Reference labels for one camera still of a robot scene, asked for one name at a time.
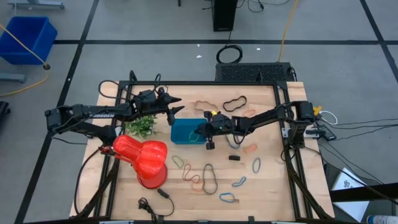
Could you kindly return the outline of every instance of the white cable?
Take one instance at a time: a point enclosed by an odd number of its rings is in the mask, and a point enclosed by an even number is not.
[[[325,118],[323,118],[323,116],[322,116],[322,120],[323,120],[324,122],[326,122],[326,123],[328,123],[328,124],[332,124],[332,125],[336,125],[336,124],[338,123],[337,117],[336,117],[332,112],[329,112],[329,111],[319,111],[319,114],[322,114],[322,113],[327,113],[327,114],[332,115],[332,116],[334,117],[335,121],[336,121],[335,123],[329,122],[329,121],[327,121]]]

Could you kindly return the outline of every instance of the black metal grate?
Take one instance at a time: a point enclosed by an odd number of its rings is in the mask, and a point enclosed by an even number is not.
[[[256,81],[259,73],[264,82],[294,81],[289,67],[290,63],[222,63],[216,66],[216,81]]]

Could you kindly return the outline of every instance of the yellow cable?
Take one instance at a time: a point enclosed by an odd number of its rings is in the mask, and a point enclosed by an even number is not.
[[[294,15],[294,11],[296,10],[296,5],[297,5],[298,1],[299,0],[295,0],[294,1],[293,9],[290,11],[289,20],[287,21],[287,24],[286,24],[286,27],[285,27],[285,31],[284,31],[284,35],[282,37],[282,43],[280,45],[280,52],[279,52],[278,62],[280,62],[280,60],[282,59],[282,53],[284,51],[284,43],[285,43],[286,32],[287,32],[287,29],[289,28],[290,22],[292,22],[292,18],[293,18],[293,15]]]
[[[35,83],[35,84],[31,84],[30,86],[27,86],[27,87],[22,88],[22,89],[20,89],[20,90],[17,90],[17,91],[13,91],[13,92],[10,92],[10,93],[6,93],[6,94],[3,94],[3,95],[0,95],[0,97],[13,95],[13,94],[16,94],[16,93],[20,93],[20,92],[22,92],[22,91],[24,91],[24,90],[27,90],[27,89],[29,89],[29,88],[35,87],[35,86],[37,86],[37,85],[39,85],[39,84],[42,84],[48,77],[49,77],[49,71],[47,70],[47,73],[45,74],[45,77],[43,78],[42,81],[39,81],[39,82],[37,82],[37,83]]]
[[[35,57],[37,57],[37,59],[39,59],[39,60],[43,63],[43,65],[47,65],[47,63],[45,63],[43,59],[41,59],[39,56],[37,56],[37,54],[35,54],[35,52],[33,52],[33,51],[31,51],[29,48],[27,48],[20,40],[18,40],[17,37],[15,37],[12,33],[10,33],[2,24],[0,24],[0,28],[4,29],[4,31],[7,32],[12,38],[14,38],[14,40],[16,40],[21,46],[23,46],[23,48],[25,48],[25,49],[26,49],[27,51],[29,51],[32,55],[34,55]],[[13,94],[16,94],[16,93],[20,93],[20,92],[22,92],[22,91],[24,91],[24,90],[27,90],[27,89],[29,89],[29,88],[35,87],[35,86],[37,86],[37,85],[39,85],[39,84],[42,84],[44,81],[46,81],[46,79],[47,79],[48,77],[49,77],[49,71],[47,70],[47,73],[45,74],[45,77],[43,78],[43,80],[41,80],[41,81],[39,81],[39,82],[37,82],[37,83],[31,84],[30,86],[27,86],[27,87],[22,88],[22,89],[20,89],[20,90],[17,90],[17,91],[13,91],[13,92],[10,92],[10,93],[6,93],[6,94],[3,94],[3,95],[0,95],[0,97],[13,95]]]

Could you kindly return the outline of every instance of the white paper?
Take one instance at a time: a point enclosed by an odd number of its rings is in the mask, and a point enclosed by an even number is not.
[[[354,177],[356,180],[364,183],[362,180],[357,178],[352,172],[348,169],[344,168],[344,172]],[[345,173],[340,172],[339,176],[336,179],[334,186],[331,190],[341,190],[341,189],[348,189],[348,188],[356,188],[356,187],[363,187],[361,184],[357,183],[351,177],[347,176]],[[356,221],[361,222],[363,215],[369,205],[369,201],[365,202],[333,202],[337,207],[341,208],[345,211],[348,215],[353,217]]]

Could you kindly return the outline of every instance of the yellow clip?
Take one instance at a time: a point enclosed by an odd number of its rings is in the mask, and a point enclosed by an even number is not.
[[[315,116],[318,116],[319,112],[322,110],[322,107],[313,107],[313,113]]]

